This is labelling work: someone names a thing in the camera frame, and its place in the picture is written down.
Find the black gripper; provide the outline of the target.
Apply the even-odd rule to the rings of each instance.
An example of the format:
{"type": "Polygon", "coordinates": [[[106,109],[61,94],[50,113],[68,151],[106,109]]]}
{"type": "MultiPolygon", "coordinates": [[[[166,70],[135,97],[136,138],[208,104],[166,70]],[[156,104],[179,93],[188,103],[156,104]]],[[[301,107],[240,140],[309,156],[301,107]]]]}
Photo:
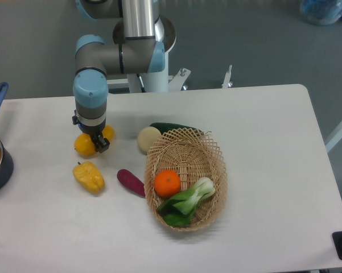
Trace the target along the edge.
{"type": "Polygon", "coordinates": [[[75,110],[72,122],[74,125],[77,125],[83,133],[90,135],[95,152],[103,153],[109,148],[110,142],[102,134],[106,125],[105,114],[95,119],[87,119],[82,117],[77,110],[75,110]]]}

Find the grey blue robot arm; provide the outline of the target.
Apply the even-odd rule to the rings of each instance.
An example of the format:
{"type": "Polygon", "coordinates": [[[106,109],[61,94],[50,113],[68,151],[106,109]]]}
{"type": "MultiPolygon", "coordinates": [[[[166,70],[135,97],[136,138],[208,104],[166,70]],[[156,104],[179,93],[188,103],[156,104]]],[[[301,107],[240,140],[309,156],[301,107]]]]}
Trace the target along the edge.
{"type": "Polygon", "coordinates": [[[90,19],[121,18],[123,41],[107,45],[103,38],[84,35],[75,51],[73,95],[76,110],[72,118],[83,133],[90,136],[94,149],[109,148],[103,136],[109,75],[162,72],[166,67],[164,44],[156,39],[159,18],[158,1],[76,1],[90,19]]]}

